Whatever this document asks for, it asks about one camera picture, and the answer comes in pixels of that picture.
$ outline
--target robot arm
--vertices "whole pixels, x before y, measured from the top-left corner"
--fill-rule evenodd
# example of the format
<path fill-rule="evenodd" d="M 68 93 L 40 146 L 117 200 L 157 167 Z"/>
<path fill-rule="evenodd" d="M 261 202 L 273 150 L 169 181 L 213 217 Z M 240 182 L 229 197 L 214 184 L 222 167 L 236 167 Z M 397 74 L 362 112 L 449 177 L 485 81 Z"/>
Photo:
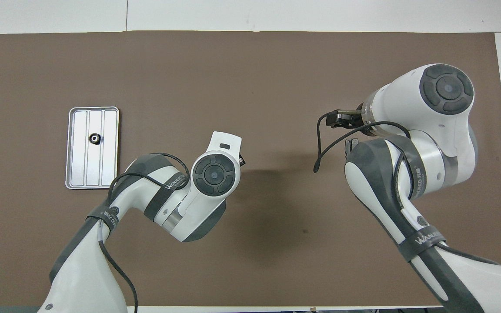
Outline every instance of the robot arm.
<path fill-rule="evenodd" d="M 50 292 L 38 312 L 125 313 L 125 299 L 99 241 L 105 242 L 130 208 L 141 210 L 181 242 L 202 238 L 239 183 L 240 144 L 240 137 L 214 132 L 207 151 L 193 164 L 190 181 L 169 163 L 167 154 L 133 161 L 58 257 L 50 272 Z"/>
<path fill-rule="evenodd" d="M 501 265 L 449 248 L 410 200 L 471 176 L 477 154 L 468 126 L 473 97 L 461 70 L 426 65 L 375 91 L 355 113 L 334 111 L 337 116 L 327 118 L 327 125 L 364 124 L 368 135 L 381 136 L 350 150 L 347 182 L 451 313 L 501 312 Z M 393 126 L 368 126 L 380 121 L 402 125 L 410 138 Z"/>

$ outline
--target black strap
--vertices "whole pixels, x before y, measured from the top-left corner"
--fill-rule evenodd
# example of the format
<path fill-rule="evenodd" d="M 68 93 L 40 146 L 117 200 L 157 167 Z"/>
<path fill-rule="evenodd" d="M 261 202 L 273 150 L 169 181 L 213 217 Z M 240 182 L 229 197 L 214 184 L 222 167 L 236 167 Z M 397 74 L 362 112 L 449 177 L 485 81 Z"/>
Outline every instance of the black strap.
<path fill-rule="evenodd" d="M 149 220 L 154 221 L 157 212 L 164 206 L 165 202 L 175 191 L 175 188 L 183 183 L 187 177 L 181 172 L 175 173 L 164 183 L 164 185 L 156 192 L 152 200 L 148 202 L 148 206 L 144 210 L 144 216 Z"/>
<path fill-rule="evenodd" d="M 419 253 L 435 246 L 440 241 L 446 241 L 446 238 L 434 226 L 426 226 L 403 240 L 397 249 L 405 261 L 409 262 Z"/>
<path fill-rule="evenodd" d="M 119 209 L 116 206 L 109 208 L 107 206 L 104 206 L 103 204 L 100 204 L 99 206 L 96 206 L 86 218 L 95 217 L 103 220 L 103 222 L 110 229 L 111 233 L 111 231 L 114 230 L 115 226 L 117 226 L 117 224 L 119 223 L 117 213 L 119 213 Z"/>

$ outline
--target metal tray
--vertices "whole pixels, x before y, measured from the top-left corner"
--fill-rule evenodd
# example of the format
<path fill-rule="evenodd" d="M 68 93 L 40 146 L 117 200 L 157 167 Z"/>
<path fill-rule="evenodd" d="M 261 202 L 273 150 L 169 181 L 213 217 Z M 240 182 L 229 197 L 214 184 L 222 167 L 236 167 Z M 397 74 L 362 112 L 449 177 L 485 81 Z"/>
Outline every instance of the metal tray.
<path fill-rule="evenodd" d="M 107 189 L 117 176 L 119 109 L 74 107 L 69 111 L 65 186 Z"/>

